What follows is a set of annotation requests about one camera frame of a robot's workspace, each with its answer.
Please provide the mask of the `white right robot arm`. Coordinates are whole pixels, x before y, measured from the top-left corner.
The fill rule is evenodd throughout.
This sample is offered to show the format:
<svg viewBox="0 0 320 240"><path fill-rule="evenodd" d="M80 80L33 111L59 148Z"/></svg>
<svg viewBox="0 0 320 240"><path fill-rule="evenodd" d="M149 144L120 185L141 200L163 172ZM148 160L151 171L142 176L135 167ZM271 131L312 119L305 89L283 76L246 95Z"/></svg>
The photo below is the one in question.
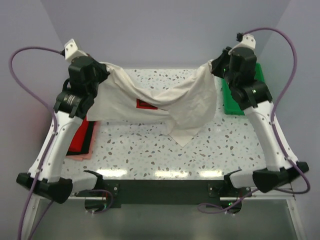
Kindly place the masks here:
<svg viewBox="0 0 320 240"><path fill-rule="evenodd" d="M257 57L247 47L226 47L212 61L212 74L224 79L231 97L251 123L263 150L266 167L237 170L224 176L223 192L235 196L241 188L257 188L262 193L277 190L309 171L289 146L275 116L273 98L263 81L255 78Z"/></svg>

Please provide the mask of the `white t shirt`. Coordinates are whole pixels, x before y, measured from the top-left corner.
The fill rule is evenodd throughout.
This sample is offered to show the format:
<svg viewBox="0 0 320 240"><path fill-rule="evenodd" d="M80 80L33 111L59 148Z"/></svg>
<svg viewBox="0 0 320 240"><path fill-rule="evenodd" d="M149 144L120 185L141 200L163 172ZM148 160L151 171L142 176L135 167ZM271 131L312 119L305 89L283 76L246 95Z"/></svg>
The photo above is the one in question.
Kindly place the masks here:
<svg viewBox="0 0 320 240"><path fill-rule="evenodd" d="M216 114L218 94L211 61L178 85L161 91L141 87L120 66L105 65L110 74L98 86L86 115L89 121L164 123L162 134L184 147Z"/></svg>

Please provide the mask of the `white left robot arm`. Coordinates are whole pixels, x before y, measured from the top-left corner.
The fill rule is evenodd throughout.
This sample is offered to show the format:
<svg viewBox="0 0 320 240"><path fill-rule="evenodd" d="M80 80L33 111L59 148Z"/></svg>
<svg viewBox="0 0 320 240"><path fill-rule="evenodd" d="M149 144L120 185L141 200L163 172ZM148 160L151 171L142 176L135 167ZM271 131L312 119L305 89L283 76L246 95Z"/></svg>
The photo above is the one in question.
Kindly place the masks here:
<svg viewBox="0 0 320 240"><path fill-rule="evenodd" d="M78 56L68 67L69 78L57 96L51 127L40 153L28 172L16 182L31 193L62 204L74 193L87 191L99 196L104 190L102 175L86 170L75 179L61 177L62 166L72 139L98 95L99 84L109 72L91 56Z"/></svg>

